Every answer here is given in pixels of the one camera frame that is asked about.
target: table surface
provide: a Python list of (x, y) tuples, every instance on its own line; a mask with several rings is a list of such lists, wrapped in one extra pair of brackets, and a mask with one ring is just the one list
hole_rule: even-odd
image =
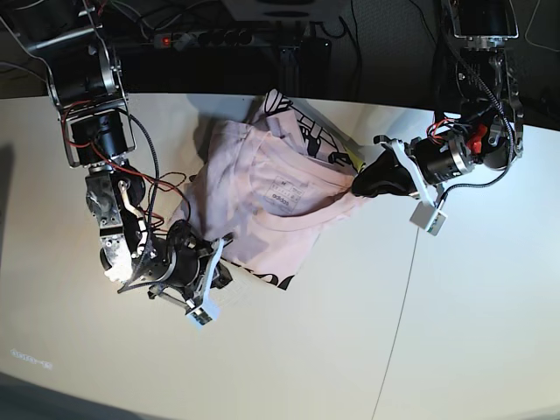
[[(135, 94), (130, 106), (154, 139), (162, 172), (195, 174), (202, 166), (197, 150), (212, 124), (245, 119), (254, 101)], [(369, 146), (374, 135), (408, 140), (422, 135), (432, 118), (412, 109), (306, 104), (363, 146), (369, 159), (378, 153)], [(551, 262), (560, 227), (545, 212), (560, 203), (557, 195), (539, 192), (557, 190), (543, 171), (559, 174), (552, 160), (560, 151), (557, 133), (528, 128), (532, 149), (526, 145), (527, 156), (511, 176), (491, 192), (450, 197), (444, 231), (438, 238), (420, 233), (412, 270), (417, 229), (408, 220), (415, 202), (380, 197), (321, 235), (287, 291), (235, 269), (234, 283), (213, 290), (220, 318), (198, 331), (177, 307), (149, 301), (143, 292), (117, 296), (117, 286), (102, 274), (97, 227), (85, 206), (86, 171), (68, 168), (49, 101), (0, 101), (0, 127), (0, 163), (12, 162), (0, 172), (9, 187), (7, 206), (0, 206), (0, 371), (7, 375), (161, 417), (366, 420), (374, 413), (410, 276), (376, 419), (489, 418), (555, 403), (560, 379), (553, 373), (560, 362), (551, 355), (560, 341), (551, 316), (560, 319), (560, 311), (552, 279), (560, 272)], [(529, 141), (537, 136), (539, 142)], [(149, 150), (140, 136), (137, 141), (130, 161), (150, 172)], [(538, 148), (544, 155), (533, 152)], [(480, 169), (471, 178), (493, 176), (488, 172)], [(158, 195), (156, 210), (170, 214), (178, 202), (173, 194)], [(532, 214), (529, 204), (542, 223), (523, 222)], [(510, 264), (514, 241), (522, 251), (517, 247), (513, 257), (522, 258)], [(544, 264), (543, 276), (531, 270), (536, 262)], [(543, 319), (547, 327), (535, 343), (532, 327)], [(528, 341), (520, 346), (523, 334)], [(481, 352), (481, 342), (493, 350)], [(16, 359), (12, 349), (53, 369)], [(534, 366), (522, 358), (529, 349), (541, 364), (524, 376)], [(504, 377), (528, 383), (510, 383), (498, 395), (484, 387), (497, 387)]]

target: dark floor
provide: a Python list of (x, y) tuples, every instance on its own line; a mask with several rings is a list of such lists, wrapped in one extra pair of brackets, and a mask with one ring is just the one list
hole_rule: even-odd
[[(153, 2), (123, 1), (135, 5), (141, 11), (150, 10), (154, 7), (151, 4), (158, 3), (158, 0)], [(422, 8), (432, 32), (437, 34), (434, 7), (439, 4), (439, 0), (415, 1)], [(536, 2), (537, 0), (513, 0), (520, 37), (509, 41), (509, 45), (513, 48), (517, 63), (521, 96), (527, 98), (527, 122), (531, 125), (560, 130), (558, 122), (547, 116), (538, 115), (534, 111), (535, 108), (542, 105), (540, 100), (544, 89), (560, 90), (558, 77), (560, 76), (560, 54), (532, 46), (523, 37)], [(418, 10), (410, 3), (410, 0), (354, 0), (354, 7), (363, 55), (362, 77), (357, 100), (367, 103), (429, 108), (431, 106), (431, 61), (435, 46), (423, 27)], [(351, 28), (354, 28), (349, 2), (342, 11), (342, 16)], [(560, 49), (560, 25), (557, 24), (559, 20), (560, 2), (542, 0), (540, 10), (535, 16), (531, 38), (535, 42)], [(325, 26), (329, 32), (340, 33), (338, 19), (328, 22)], [(2, 46), (0, 60), (23, 59), (24, 56), (5, 33), (0, 33), (0, 43)], [(342, 101), (353, 99), (349, 94), (347, 81), (354, 73), (355, 56), (355, 50), (348, 37), (332, 42), (330, 79), (327, 84), (328, 88), (322, 96)], [(247, 57), (245, 63), (249, 63), (249, 60), (251, 58)], [(168, 69), (170, 76), (162, 78), (157, 70), (162, 69), (164, 61), (153, 58), (143, 61), (142, 57), (124, 57), (125, 79), (128, 77), (126, 74), (128, 65), (132, 91), (189, 92), (202, 90), (251, 94), (263, 92), (249, 92), (249, 86), (254, 86), (257, 90), (265, 90), (265, 86), (274, 80), (267, 74), (269, 71), (274, 73), (273, 67), (263, 64), (262, 68), (257, 70), (262, 72), (262, 77), (260, 80), (259, 78), (254, 79), (253, 75), (248, 77), (248, 69), (243, 67), (243, 60), (230, 59), (224, 52), (222, 61), (228, 63), (228, 67), (233, 68), (234, 71), (230, 72), (231, 74), (225, 78), (225, 81), (216, 81), (212, 86), (206, 86), (204, 83), (197, 83), (196, 79), (205, 74), (207, 71), (205, 64), (209, 61), (205, 62), (193, 57), (185, 59), (185, 61), (188, 61), (185, 70), (173, 73), (171, 69)], [(145, 68), (144, 73), (137, 72), (140, 66)], [(157, 82), (151, 83), (150, 88), (147, 88), (142, 80), (145, 81), (150, 77)], [(189, 79), (192, 83), (185, 83), (185, 79)], [(10, 73), (9, 77), (3, 77), (0, 74), (0, 97), (40, 95), (40, 92), (40, 83), (36, 83), (35, 80), (29, 80), (27, 77), (14, 73)]]

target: pink t-shirt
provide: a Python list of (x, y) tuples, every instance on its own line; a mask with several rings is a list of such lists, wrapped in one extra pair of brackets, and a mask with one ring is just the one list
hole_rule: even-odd
[[(220, 123), (208, 163), (187, 187), (190, 223), (207, 240), (234, 233), (223, 257), (286, 289), (323, 229), (364, 202), (350, 193), (353, 180), (269, 131)], [(181, 205), (171, 222), (186, 212)]]

